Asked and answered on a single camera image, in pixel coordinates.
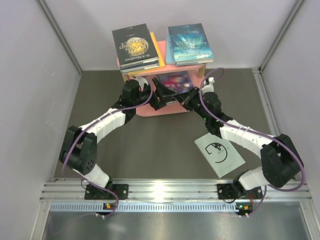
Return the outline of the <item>black moon cover book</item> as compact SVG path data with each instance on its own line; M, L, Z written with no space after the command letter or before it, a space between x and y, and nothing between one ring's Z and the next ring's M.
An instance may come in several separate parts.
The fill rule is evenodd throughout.
M112 36L120 67L127 68L159 60L145 23L113 30Z

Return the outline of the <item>navy blue book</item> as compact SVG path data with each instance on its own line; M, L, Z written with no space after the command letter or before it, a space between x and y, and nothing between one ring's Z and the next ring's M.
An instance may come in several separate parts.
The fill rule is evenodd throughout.
M155 60L155 61L149 61L149 62L139 63L136 65L122 67L122 68L120 68L120 72L122 74L126 74L126 73L132 73L132 72L136 72L136 71L153 69L153 68L157 68L159 66L160 66L159 61Z

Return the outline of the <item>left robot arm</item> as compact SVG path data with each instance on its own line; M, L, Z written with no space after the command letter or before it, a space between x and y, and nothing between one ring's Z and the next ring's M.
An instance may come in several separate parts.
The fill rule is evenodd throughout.
M103 199L113 194L113 180L97 164L97 146L113 130L127 124L136 109L150 105L155 110L166 106L166 96L176 93L161 84L156 78L148 81L144 77L127 80L119 99L97 119L85 125L67 129L59 161L65 169L69 167L89 184Z

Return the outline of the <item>light blue cat book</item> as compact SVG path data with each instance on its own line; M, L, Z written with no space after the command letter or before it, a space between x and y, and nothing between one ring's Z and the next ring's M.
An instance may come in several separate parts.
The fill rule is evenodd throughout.
M166 52L165 52L165 64L166 65L175 65L175 58L173 53L173 48L171 44L171 38L170 34L167 31L167 37L166 37Z

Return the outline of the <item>yellow book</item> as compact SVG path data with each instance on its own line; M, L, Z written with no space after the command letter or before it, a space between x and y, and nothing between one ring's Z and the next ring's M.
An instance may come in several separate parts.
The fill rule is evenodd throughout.
M139 70L139 71L134 71L134 72L129 72L128 75L129 76L134 76L134 75L137 75L137 74L142 74L142 73L145 73L145 72L149 72L149 71L155 71L155 70L158 70L158 69L161 69L161 68L164 68L165 67L165 62L163 60L163 57L162 57L162 54L161 54L161 51L160 51L160 48L158 46L158 42L156 40L156 37L154 35L153 32L150 32L150 36L152 38L152 41L153 41L153 44L155 46L155 49L157 51L157 54L158 54L158 57L159 57L159 66L157 67L153 67L153 68L146 68L144 70Z

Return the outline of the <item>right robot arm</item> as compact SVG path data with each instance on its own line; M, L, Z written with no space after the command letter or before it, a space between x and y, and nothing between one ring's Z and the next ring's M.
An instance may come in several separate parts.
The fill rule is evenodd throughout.
M289 136L268 135L238 123L222 111L222 103L213 91L202 93L195 87L178 94L176 100L186 110L201 116L211 134L260 158L260 167L247 170L233 180L233 192L238 198L246 198L257 187L270 186L281 190L298 173L305 173L304 164Z

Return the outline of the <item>grey white book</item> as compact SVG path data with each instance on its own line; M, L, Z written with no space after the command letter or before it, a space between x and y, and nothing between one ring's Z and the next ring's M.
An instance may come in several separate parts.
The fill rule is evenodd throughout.
M228 140L207 133L196 139L194 143L218 178L222 178L245 164L243 157Z

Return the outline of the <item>purple Robinson Crusoe book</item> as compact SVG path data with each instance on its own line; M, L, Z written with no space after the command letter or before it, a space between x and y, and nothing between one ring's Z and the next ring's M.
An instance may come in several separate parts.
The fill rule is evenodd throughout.
M176 94L186 93L194 88L193 82L187 71L163 73L157 79L165 87L176 92ZM177 102L177 100L165 100L166 104Z

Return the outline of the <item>teal ocean cover book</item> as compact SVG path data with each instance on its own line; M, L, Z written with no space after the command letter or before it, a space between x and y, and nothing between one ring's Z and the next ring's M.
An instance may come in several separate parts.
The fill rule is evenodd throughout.
M174 63L199 65L214 61L214 54L201 23L168 27Z

